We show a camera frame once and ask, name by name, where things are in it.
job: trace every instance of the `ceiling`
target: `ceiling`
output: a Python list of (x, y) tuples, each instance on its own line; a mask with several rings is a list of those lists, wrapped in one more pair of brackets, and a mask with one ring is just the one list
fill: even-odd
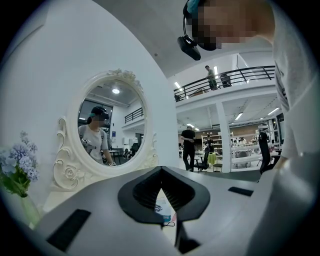
[[(113, 89), (118, 89), (119, 93), (113, 93)], [(111, 104), (118, 102), (126, 104), (128, 106), (138, 98), (138, 94), (133, 91), (128, 85), (124, 84), (121, 81), (115, 80), (106, 81), (103, 84), (98, 85), (98, 87), (92, 89), (89, 93), (89, 96), (93, 95), (107, 98), (110, 100)]]
[(169, 78), (187, 68), (223, 55), (268, 51), (271, 44), (262, 38), (246, 43), (226, 43), (222, 49), (199, 49), (201, 60), (183, 53), (177, 43), (183, 36), (183, 7), (186, 0), (94, 0), (124, 24), (143, 44)]
[[(255, 97), (242, 98), (237, 100), (225, 101), (223, 103), (226, 119), (230, 126), (249, 125), (253, 120), (268, 118), (268, 113), (280, 107), (276, 94), (267, 96), (260, 95)], [(242, 116), (235, 120), (239, 113)], [(219, 125), (219, 116), (215, 104), (200, 107), (177, 114), (178, 131), (181, 132), (187, 124), (192, 124), (200, 130), (210, 129), (212, 126)]]

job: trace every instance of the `black rubber pad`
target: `black rubber pad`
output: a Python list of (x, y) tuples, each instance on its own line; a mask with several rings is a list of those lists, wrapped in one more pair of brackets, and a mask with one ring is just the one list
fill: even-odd
[(91, 212), (75, 210), (74, 213), (47, 239), (47, 242), (65, 252), (77, 233), (87, 221)]
[(251, 197), (251, 195), (254, 192), (253, 190), (248, 190), (248, 189), (235, 187), (235, 186), (230, 187), (228, 189), (228, 191), (231, 191), (231, 192), (234, 192), (234, 193), (237, 193), (237, 194), (240, 194), (240, 195), (244, 195), (244, 196), (247, 196), (247, 197)]

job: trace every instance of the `white mirror frame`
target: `white mirror frame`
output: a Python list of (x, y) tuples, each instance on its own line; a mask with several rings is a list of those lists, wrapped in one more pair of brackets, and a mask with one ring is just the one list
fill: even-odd
[[(119, 166), (106, 166), (96, 162), (85, 151), (78, 133), (79, 109), (88, 93), (102, 82), (118, 80), (128, 84), (140, 97), (144, 113), (144, 142), (139, 151), (128, 162)], [(59, 120), (59, 149), (53, 166), (53, 177), (58, 191), (78, 191), (89, 184), (111, 177), (123, 175), (158, 165), (155, 149), (156, 134), (153, 133), (153, 122), (150, 105), (136, 76), (131, 72), (117, 69), (102, 72), (89, 79), (77, 92), (67, 111), (67, 117)]]

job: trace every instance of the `white column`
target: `white column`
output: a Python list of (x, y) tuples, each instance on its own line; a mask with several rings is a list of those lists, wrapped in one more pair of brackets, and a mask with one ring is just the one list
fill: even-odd
[(231, 172), (231, 150), (230, 150), (230, 129), (226, 119), (225, 109), (222, 102), (216, 103), (216, 109), (218, 112), (221, 139), (222, 139), (222, 172)]

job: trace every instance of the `woman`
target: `woman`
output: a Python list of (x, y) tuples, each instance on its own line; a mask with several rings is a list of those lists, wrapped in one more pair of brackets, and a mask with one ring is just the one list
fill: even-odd
[(110, 166), (116, 164), (111, 158), (109, 149), (107, 134), (100, 128), (104, 126), (105, 121), (109, 119), (107, 110), (101, 106), (95, 106), (87, 119), (87, 124), (82, 125), (78, 128), (80, 138), (87, 140), (93, 149), (88, 154), (96, 160), (98, 163), (103, 165), (103, 159), (100, 151), (103, 151), (105, 158), (107, 159)]

